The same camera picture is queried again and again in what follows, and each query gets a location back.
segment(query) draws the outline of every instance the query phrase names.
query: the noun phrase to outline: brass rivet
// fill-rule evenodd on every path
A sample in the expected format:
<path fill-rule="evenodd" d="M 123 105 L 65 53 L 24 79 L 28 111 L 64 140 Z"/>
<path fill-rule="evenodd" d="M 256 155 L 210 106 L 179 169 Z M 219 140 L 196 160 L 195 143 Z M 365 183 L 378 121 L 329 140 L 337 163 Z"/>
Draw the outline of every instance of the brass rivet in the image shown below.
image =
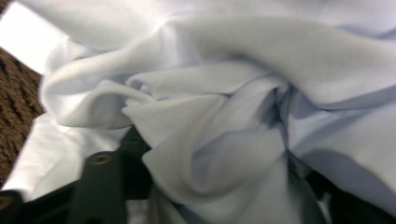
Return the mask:
<path fill-rule="evenodd" d="M 11 196 L 0 196 L 0 210 L 3 210 L 14 202 L 14 198 Z"/>
<path fill-rule="evenodd" d="M 113 158 L 110 155 L 99 155 L 91 159 L 92 165 L 102 165 L 112 161 Z"/>

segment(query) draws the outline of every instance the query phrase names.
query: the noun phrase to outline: white sheet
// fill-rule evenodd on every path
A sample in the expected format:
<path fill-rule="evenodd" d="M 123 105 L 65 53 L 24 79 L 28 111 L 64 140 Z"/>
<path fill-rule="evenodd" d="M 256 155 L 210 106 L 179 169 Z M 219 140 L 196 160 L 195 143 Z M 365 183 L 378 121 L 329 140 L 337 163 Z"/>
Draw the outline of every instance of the white sheet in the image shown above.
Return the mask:
<path fill-rule="evenodd" d="M 22 2 L 70 38 L 5 189 L 56 189 L 134 124 L 143 222 L 322 223 L 288 152 L 396 216 L 394 1 Z"/>

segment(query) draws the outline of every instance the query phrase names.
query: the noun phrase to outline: black plastic object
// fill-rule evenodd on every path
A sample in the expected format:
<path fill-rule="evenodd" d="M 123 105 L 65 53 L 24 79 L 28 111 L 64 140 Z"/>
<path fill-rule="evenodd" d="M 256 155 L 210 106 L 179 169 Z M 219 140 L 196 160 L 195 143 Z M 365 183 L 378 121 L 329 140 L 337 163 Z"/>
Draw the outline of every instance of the black plastic object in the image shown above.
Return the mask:
<path fill-rule="evenodd" d="M 0 224 L 126 224 L 125 201 L 149 196 L 141 161 L 148 150 L 132 127 L 117 151 L 90 156 L 76 182 L 29 203 L 17 191 L 0 191 Z"/>

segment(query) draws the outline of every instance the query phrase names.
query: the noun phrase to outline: woven brown rug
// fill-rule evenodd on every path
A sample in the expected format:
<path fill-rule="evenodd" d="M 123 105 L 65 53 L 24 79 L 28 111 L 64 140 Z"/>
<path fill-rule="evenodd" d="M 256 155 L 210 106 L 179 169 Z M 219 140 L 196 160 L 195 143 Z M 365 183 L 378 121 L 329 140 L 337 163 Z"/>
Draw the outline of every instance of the woven brown rug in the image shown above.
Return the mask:
<path fill-rule="evenodd" d="M 0 0 L 0 13 L 8 0 Z M 14 164 L 34 118 L 40 75 L 0 49 L 0 188 Z"/>

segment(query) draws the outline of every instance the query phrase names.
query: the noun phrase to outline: bunched fabric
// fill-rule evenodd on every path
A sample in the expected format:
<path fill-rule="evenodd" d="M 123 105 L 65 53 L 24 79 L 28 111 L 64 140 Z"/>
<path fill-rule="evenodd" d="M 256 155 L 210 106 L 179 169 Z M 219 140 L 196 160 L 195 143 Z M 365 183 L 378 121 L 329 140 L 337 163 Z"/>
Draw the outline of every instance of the bunched fabric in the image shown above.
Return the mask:
<path fill-rule="evenodd" d="M 324 223 L 315 170 L 396 217 L 396 2 L 20 1 L 64 38 L 5 189 L 34 199 L 135 125 L 130 223 Z"/>

